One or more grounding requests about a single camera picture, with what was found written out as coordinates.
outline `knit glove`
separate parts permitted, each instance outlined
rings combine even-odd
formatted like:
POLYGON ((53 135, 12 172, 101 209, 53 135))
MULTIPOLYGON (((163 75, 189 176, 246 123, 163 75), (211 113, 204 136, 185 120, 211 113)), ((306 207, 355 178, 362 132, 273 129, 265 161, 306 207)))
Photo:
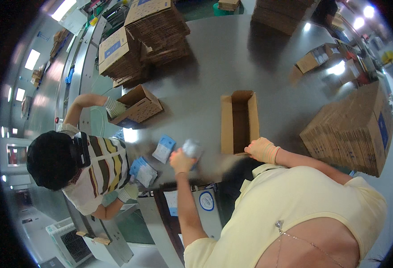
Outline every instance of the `knit glove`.
POLYGON ((104 103, 103 107, 107 110, 108 115, 110 115, 112 119, 122 114, 127 109, 125 104, 120 103, 119 101, 110 97, 107 98, 107 101, 104 103))
POLYGON ((135 184, 127 183, 122 190, 118 193, 118 198, 123 202, 126 203, 129 199, 137 200, 139 195, 139 189, 135 184))
POLYGON ((268 139, 261 137, 245 147, 244 152, 251 154, 251 158, 259 162, 275 164, 275 157, 279 148, 279 146, 275 147, 274 143, 268 139))

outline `yellow object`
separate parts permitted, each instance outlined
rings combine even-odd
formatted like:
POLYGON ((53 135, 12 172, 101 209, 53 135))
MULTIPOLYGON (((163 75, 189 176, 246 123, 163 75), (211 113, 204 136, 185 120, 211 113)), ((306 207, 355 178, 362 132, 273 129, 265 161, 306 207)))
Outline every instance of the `yellow object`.
POLYGON ((89 22, 89 24, 92 25, 92 26, 95 26, 95 24, 97 24, 97 22, 98 22, 98 18, 95 17, 95 18, 93 18, 93 19, 89 22))
POLYGON ((243 182, 219 241, 203 238, 186 247, 186 268, 255 267, 279 237, 278 220, 284 220, 282 231, 286 232, 310 219, 336 219, 356 238, 360 260, 382 230, 386 201, 362 177, 341 185, 307 166, 286 169, 270 164, 254 169, 253 175, 257 175, 253 181, 243 182))
POLYGON ((393 51, 389 50, 384 52, 384 54, 381 57, 381 60, 384 64, 393 62, 393 51))

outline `woman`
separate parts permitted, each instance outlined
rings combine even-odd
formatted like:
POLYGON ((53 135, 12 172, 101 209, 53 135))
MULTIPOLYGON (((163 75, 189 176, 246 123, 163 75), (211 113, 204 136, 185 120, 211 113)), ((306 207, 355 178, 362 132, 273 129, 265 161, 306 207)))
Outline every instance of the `woman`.
POLYGON ((265 138, 245 152, 265 164, 245 180, 219 241, 199 220, 187 175, 193 160, 170 157, 178 187, 184 261, 193 267, 354 268, 371 249, 386 218, 385 199, 362 177, 275 147, 265 138))
POLYGON ((73 153, 74 136, 80 132, 77 124, 83 108, 105 107, 114 118, 126 110, 123 103, 110 97, 82 94, 71 104, 58 132, 38 136, 28 147, 27 169, 38 186, 62 190, 83 215, 111 220, 129 199, 136 199, 138 189, 129 184, 128 158, 123 133, 112 138, 87 136, 90 165, 79 168, 73 153), (104 195, 116 191, 118 197, 107 207, 101 203, 104 195))

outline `stainless steel table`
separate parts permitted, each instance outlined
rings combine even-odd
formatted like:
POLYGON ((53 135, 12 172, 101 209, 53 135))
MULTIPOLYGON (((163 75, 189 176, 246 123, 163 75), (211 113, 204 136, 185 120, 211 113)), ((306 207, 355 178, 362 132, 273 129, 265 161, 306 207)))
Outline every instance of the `stainless steel table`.
POLYGON ((334 42, 324 28, 302 22, 292 37, 261 24, 250 15, 231 15, 189 21, 187 36, 193 56, 164 66, 144 87, 156 95, 164 111, 144 122, 145 128, 126 134, 129 164, 143 156, 158 171, 152 188, 174 182, 169 164, 154 157, 157 142, 167 134, 176 148, 187 138, 199 140, 204 154, 192 178, 197 183, 221 181, 221 95, 235 90, 257 94, 260 135, 275 145, 307 154, 299 133, 317 111, 341 99, 354 86, 340 89, 321 70, 306 74, 292 86, 289 73, 311 49, 334 42))

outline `open cardboard box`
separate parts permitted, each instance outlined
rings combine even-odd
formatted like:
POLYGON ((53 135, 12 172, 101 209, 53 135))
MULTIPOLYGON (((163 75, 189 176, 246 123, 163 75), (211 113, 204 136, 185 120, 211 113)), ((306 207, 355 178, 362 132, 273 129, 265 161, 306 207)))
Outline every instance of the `open cardboard box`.
POLYGON ((222 153, 246 154, 244 147, 260 136, 256 93, 239 90, 231 96, 221 96, 221 113, 222 153))
POLYGON ((124 128, 135 127, 138 123, 162 111, 162 105, 158 98, 142 85, 136 86, 118 101, 126 104, 129 108, 113 119, 107 113, 108 122, 124 128))

